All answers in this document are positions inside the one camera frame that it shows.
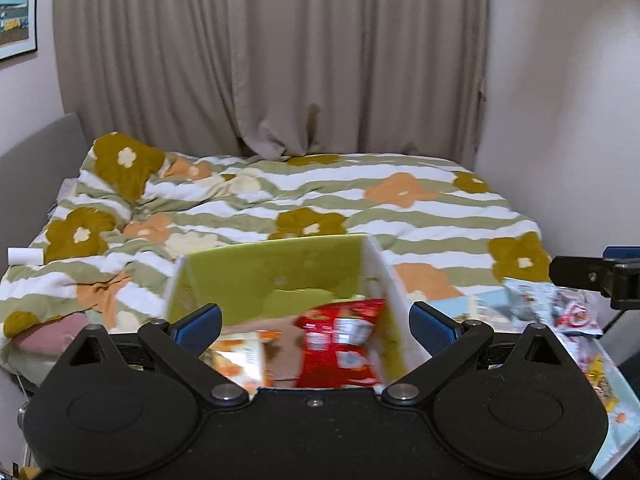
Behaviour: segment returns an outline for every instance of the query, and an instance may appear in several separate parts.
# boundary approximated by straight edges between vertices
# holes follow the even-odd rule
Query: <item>wall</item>
[[[36,53],[0,62],[0,154],[63,114],[51,0],[37,1],[37,27]],[[24,440],[15,418],[23,402],[21,391],[0,370],[0,464],[7,469],[22,461]]]
[[[640,245],[640,0],[491,0],[476,171],[552,254]],[[640,312],[605,336],[621,362]]]
[[[63,114],[51,0],[37,1],[38,51],[0,62],[0,153]]]

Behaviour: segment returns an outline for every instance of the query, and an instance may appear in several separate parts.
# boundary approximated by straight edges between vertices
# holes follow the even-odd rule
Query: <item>white label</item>
[[[360,368],[367,364],[367,360],[357,352],[336,352],[335,356],[340,368]]]
[[[306,344],[309,350],[327,350],[329,348],[329,336],[319,332],[308,332]]]
[[[334,322],[334,343],[360,346],[372,330],[373,323],[364,319],[339,317]]]

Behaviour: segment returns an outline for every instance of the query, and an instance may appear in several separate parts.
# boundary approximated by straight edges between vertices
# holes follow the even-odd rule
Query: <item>pink fabric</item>
[[[74,312],[61,319],[32,326],[14,337],[13,343],[25,352],[57,357],[88,324],[84,312]]]

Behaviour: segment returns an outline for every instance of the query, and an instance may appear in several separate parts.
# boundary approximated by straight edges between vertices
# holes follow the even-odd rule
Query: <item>curtain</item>
[[[488,0],[54,0],[65,110],[91,136],[265,158],[473,163]]]

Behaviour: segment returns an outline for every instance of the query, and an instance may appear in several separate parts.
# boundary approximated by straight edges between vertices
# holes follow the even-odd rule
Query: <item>beige curtain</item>
[[[396,152],[470,166],[487,0],[54,0],[92,136],[196,155]]]

